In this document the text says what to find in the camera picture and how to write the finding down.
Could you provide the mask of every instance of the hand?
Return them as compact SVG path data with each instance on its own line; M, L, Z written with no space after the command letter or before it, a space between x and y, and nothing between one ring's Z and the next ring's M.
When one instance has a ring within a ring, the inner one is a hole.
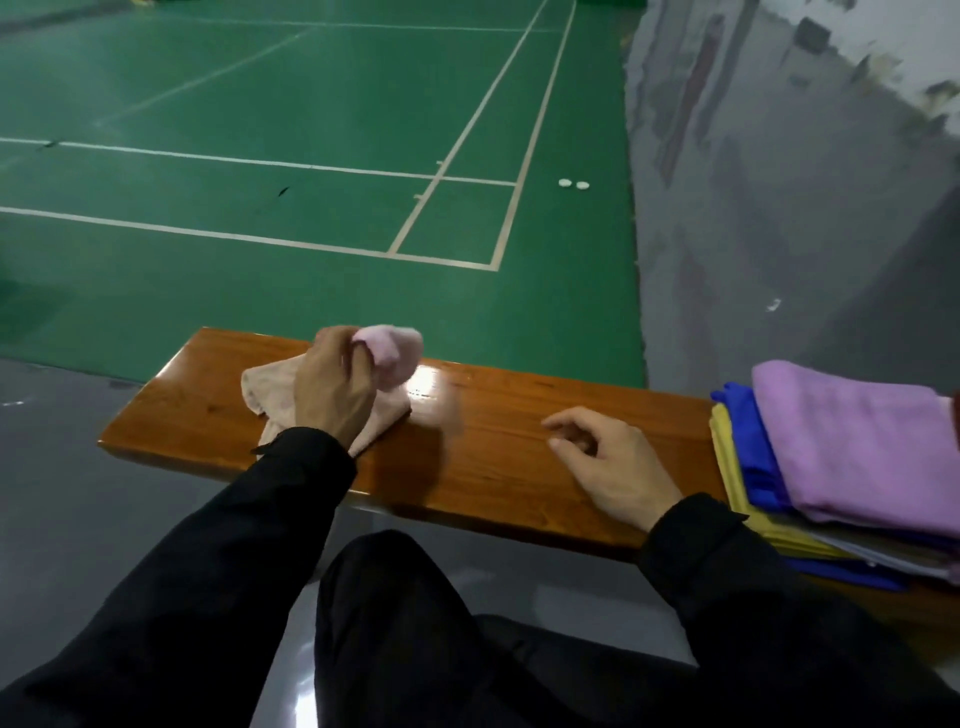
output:
M585 407L543 421L550 448L604 513L650 531L683 499L647 438L636 427ZM592 442L596 456L587 454Z
M321 429L345 449L370 418L376 396L370 352L350 343L357 330L321 328L294 379L297 425Z

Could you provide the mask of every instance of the black sleeve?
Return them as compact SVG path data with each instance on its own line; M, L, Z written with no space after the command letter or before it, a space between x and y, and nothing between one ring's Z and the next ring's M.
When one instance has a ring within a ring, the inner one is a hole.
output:
M960 715L960 696L893 630L800 577L743 519L706 494L685 498L637 558L684 625L709 703L791 725Z
M140 562L60 655L0 692L0 725L246 728L355 475L329 435L280 434Z

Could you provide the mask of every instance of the white court line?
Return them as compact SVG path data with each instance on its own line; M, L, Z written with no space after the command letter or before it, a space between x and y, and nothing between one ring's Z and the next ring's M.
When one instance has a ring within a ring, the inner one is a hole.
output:
M240 61L231 63L230 65L225 65L222 68L218 68L217 70L206 74L205 76L201 76L200 78L194 79L193 81L188 81L185 84L176 86L175 88L167 89L162 93L158 93L156 96L151 96L149 99L145 99L141 101L139 104L134 104L131 107L127 107L126 109L122 109L120 111L117 111L116 113L112 113L112 114L109 114L108 116L99 118L93 122L93 126L102 127L105 124L107 124L107 122L109 121L115 121L116 119L119 119L123 116L129 116L132 113L137 113L138 111L142 111L147 107L153 106L156 102L163 101L163 99L173 96L174 94L181 93L183 91L186 91L200 84L205 84L208 81L213 81L213 79L218 78L219 76L223 76L225 73L229 73L230 71L235 71L237 68L247 65L247 63L253 63L254 61L258 61L259 59L262 59L264 56L270 55L274 51L278 51L283 46L294 42L295 40L306 35L307 33L310 33L311 30L313 29L307 28L305 31L300 31L299 33L295 33L292 36L288 36L284 38L279 43L274 43L273 45L268 46L267 48L264 48L262 51L257 51L252 56L247 56L246 58L241 59Z
M430 180L430 184L428 184L426 189L423 191L423 194L417 199L417 204L414 205L410 215L400 227L400 231L396 234L394 242L390 246L390 250L387 251L390 255L396 255L396 252L400 249L400 246L403 245L403 241L406 239L410 229L414 227L414 223L416 223L417 218L420 217L420 213L430 200L430 196L433 194L433 191L437 189L437 185L440 184L440 180L444 178L446 170L449 169L450 164L453 162L453 158L457 156L457 152L460 151L460 147L463 146L464 142L467 140L468 134L473 130L473 125L477 123L477 119L480 118L480 114L483 113L483 109L487 107L487 103L493 96L493 92L496 91L496 87L499 85L500 79L506 75L508 69L510 68L510 64L514 62L516 54L519 53L520 46L523 45L523 41L526 40L527 36L530 35L530 29L534 27L534 23L537 22L537 18L540 17L540 11L543 10L543 6L545 6L546 3L547 0L543 0L543 2L540 3L540 7L537 8L537 11L534 13L534 16L530 18L530 22L527 24L527 29L523 32L523 35L520 36L520 40L516 42L513 52L503 64L503 68L500 69L500 72L496 74L496 78L493 79L493 83L490 84L490 88L487 89L487 93L484 94L484 97L480 100L480 106L477 107L476 111L467 122L467 125L464 127L464 130L460 132L460 136L458 136L457 140L453 142L453 146L450 147L450 151L447 153L446 158L444 159L443 163L441 163L440 168L437 170L437 174L434 175L433 179Z
M278 237L261 237L260 235L241 235L235 232L216 232L191 230L190 228L175 228L170 225L152 225L150 223L132 223L126 220L111 220L106 217L88 217L86 215L71 215L65 212L50 212L42 209L25 209L23 207L2 207L0 213L9 215L24 215L27 217L46 217L53 220L69 220L75 223L89 223L91 225L106 225L112 228L133 228L135 230L153 232L171 232L174 235L192 235L194 237L214 237L221 240L243 240L248 243L264 243L266 245L282 245L287 248L304 248L311 251L325 251L327 253L344 253L346 255L363 255L365 257L389 258L391 260L410 260L417 263L432 263L447 265L453 268L471 268L477 271L491 271L488 263L472 263L468 260L448 260L442 257L427 255L389 255L381 251L365 251L360 248L347 248L339 245L324 245L322 243L304 243L299 240L284 240Z
M20 139L12 136L0 136L0 143L32 144L45 146L53 144L52 140ZM137 147L114 147L107 144L86 144L81 141L58 141L58 147L72 147L74 149L94 149L104 152L123 152L135 155L153 155L156 157L177 157L183 159L203 159L205 161L226 161L235 164L258 164L264 167L290 167L292 169L313 169L321 172L346 172L351 175L376 175L379 177L406 177L417 180L432 180L434 175L417 172L388 172L380 169L355 169L353 167L332 167L326 164L301 164L293 161L273 161L271 159L247 159L240 157L214 157L213 155L192 155L186 152L164 152L159 149L139 149ZM474 177L444 177L448 182L470 182L472 184L497 184L504 187L513 187L515 182L505 180L479 180Z
M537 148L537 140L540 138L540 128L543 126L543 117L546 115L546 108L550 104L550 94L553 92L553 84L557 81L557 71L560 69L560 60L564 56L566 39L570 35L570 28L573 25L573 15L576 12L577 0L573 0L573 5L570 7L570 16L566 19L564 35L561 37L560 47L557 49L557 58L553 61L553 70L550 72L550 79L546 83L543 100L540 102L540 113L537 114L537 121L534 123L534 130L530 134L530 143L527 145L527 152L523 155L523 163L520 164L520 174L516 177L514 194L510 196L510 203L507 205L507 214L503 218L503 227L500 228L500 234L496 238L496 247L493 249L493 258L490 261L490 266L494 271L500 270L500 262L503 260L503 254L507 250L507 240L510 238L510 230L514 226L516 208L520 204L520 194L523 192L523 183L526 182L527 172L530 171L530 161L534 157L534 149Z
M467 33L523 33L523 28L487 28L472 25L391 25L389 23L338 23L327 20L248 20L233 17L195 17L167 13L155 20L181 20L209 25L286 25L310 28L375 28L390 31L464 31ZM559 33L560 28L534 28L531 33Z

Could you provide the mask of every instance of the wooden bench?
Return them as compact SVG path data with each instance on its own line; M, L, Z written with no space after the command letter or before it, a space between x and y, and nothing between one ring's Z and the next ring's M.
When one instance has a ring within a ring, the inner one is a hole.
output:
M146 465L230 480L253 462L264 425L240 396L241 373L308 346L203 328L107 426L99 445ZM408 388L413 413L358 458L348 502L629 559L643 534L594 508L545 444L540 420L577 404L640 427L685 494L726 500L708 400L430 359ZM903 594L821 583L885 619L960 625L960 593L934 583Z

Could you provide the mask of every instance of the beige towel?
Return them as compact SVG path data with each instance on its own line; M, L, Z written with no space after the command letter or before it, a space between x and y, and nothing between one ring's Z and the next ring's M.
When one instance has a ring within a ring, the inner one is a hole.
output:
M260 435L259 445L273 442L287 427L297 423L294 410L294 377L305 354L292 359L275 361L262 367L248 369L240 377L244 402L257 415L266 414L267 426ZM377 392L373 412L349 448L356 457L396 421L410 411L410 398L406 386L389 392Z

